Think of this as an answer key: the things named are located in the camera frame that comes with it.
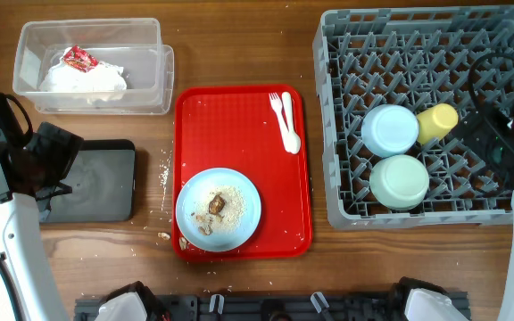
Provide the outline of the brown food scrap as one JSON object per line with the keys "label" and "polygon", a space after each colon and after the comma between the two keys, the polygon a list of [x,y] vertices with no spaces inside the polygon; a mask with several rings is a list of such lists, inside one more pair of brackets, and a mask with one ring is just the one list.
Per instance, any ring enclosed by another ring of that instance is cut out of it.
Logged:
{"label": "brown food scrap", "polygon": [[216,193],[208,204],[208,211],[212,215],[219,215],[225,207],[226,201],[221,197],[221,193]]}

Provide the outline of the yellow cup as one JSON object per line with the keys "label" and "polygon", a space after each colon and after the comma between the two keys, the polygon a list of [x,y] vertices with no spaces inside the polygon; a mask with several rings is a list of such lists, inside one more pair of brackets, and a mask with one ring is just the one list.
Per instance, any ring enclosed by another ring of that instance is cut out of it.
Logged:
{"label": "yellow cup", "polygon": [[440,103],[416,116],[419,122],[417,142],[427,144],[433,138],[447,136],[459,122],[458,112],[447,103]]}

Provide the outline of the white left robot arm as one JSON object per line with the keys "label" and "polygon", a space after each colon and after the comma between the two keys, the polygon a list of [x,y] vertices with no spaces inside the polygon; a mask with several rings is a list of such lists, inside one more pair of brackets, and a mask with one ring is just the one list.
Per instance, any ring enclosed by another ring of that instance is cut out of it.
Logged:
{"label": "white left robot arm", "polygon": [[0,130],[0,320],[66,320],[69,315],[48,262],[39,227],[83,138],[44,122],[17,147]]}

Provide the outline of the white plastic fork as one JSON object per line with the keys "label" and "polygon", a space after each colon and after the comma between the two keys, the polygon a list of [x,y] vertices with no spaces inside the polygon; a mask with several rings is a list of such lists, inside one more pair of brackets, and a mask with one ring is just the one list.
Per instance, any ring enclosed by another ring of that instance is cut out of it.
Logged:
{"label": "white plastic fork", "polygon": [[286,137],[287,137],[287,126],[285,123],[285,120],[282,116],[282,110],[283,110],[283,104],[281,101],[281,98],[278,96],[277,93],[269,93],[269,103],[271,106],[271,109],[275,112],[277,120],[278,120],[278,126],[280,135],[283,141],[283,144],[286,145]]}

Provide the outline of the light blue plate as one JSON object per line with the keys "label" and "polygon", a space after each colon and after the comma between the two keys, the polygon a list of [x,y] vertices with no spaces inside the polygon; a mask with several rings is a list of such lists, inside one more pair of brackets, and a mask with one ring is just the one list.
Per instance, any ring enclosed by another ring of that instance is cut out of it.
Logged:
{"label": "light blue plate", "polygon": [[[226,201],[219,215],[208,211],[216,193]],[[253,182],[233,169],[206,169],[190,178],[175,203],[178,230],[194,247],[208,252],[234,250],[246,243],[261,221],[261,197]]]}

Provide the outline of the light blue bowl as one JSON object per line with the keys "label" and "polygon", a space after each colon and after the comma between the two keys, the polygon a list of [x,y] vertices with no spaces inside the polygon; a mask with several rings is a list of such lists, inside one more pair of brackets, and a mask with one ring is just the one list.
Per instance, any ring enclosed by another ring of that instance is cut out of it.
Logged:
{"label": "light blue bowl", "polygon": [[407,108],[384,104],[370,110],[363,118],[361,140],[380,158],[406,153],[417,141],[419,123]]}

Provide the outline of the white plastic spoon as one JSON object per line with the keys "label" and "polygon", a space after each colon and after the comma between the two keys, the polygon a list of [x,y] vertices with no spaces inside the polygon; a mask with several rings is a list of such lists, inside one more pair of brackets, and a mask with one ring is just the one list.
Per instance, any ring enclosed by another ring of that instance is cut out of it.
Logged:
{"label": "white plastic spoon", "polygon": [[297,154],[301,149],[301,138],[294,130],[293,99],[289,92],[283,92],[281,99],[286,116],[286,147],[290,153]]}

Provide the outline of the red snack wrapper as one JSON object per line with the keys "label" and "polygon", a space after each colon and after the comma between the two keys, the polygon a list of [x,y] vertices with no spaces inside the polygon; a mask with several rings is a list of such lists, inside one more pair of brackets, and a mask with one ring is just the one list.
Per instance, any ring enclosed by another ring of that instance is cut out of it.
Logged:
{"label": "red snack wrapper", "polygon": [[72,68],[87,73],[95,68],[99,61],[78,45],[68,49],[62,57],[62,61]]}

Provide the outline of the green bowl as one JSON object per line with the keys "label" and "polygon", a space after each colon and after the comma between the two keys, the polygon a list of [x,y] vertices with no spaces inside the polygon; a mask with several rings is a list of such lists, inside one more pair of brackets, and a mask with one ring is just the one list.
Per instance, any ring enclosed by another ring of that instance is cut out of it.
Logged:
{"label": "green bowl", "polygon": [[373,167],[369,188],[387,208],[410,210],[424,200],[429,181],[427,169],[419,160],[409,155],[395,155]]}

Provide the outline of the white napkin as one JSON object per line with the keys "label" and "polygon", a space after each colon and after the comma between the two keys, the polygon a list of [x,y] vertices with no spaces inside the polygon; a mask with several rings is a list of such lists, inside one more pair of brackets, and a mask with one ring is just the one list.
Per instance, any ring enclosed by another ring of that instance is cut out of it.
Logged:
{"label": "white napkin", "polygon": [[122,97],[120,92],[128,88],[126,80],[122,77],[123,71],[123,67],[107,62],[99,62],[87,72],[60,62],[47,72],[38,89],[42,92],[57,93],[115,92],[113,97],[100,95],[97,99],[119,100]]}

